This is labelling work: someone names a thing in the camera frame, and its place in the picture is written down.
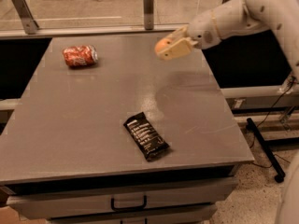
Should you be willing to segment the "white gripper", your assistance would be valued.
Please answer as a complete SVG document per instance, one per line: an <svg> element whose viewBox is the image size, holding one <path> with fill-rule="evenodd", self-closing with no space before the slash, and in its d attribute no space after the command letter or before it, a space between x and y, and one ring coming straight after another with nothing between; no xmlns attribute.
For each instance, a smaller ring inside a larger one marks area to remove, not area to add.
<svg viewBox="0 0 299 224"><path fill-rule="evenodd" d="M164 61L186 56L197 49L209 49L220 44L211 10L197 15L187 26L182 26L168 35L165 39L171 43L168 52L156 55Z"/></svg>

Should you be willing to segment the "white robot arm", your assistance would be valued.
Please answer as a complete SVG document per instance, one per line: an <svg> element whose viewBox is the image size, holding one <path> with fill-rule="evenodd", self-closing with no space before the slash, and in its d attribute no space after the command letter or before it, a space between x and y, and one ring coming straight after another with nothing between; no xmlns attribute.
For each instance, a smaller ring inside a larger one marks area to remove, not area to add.
<svg viewBox="0 0 299 224"><path fill-rule="evenodd" d="M297 0L230 0L194 17L155 46L162 60L185 56L194 48L209 49L236 35L270 30L292 73L299 77L299 4Z"/></svg>

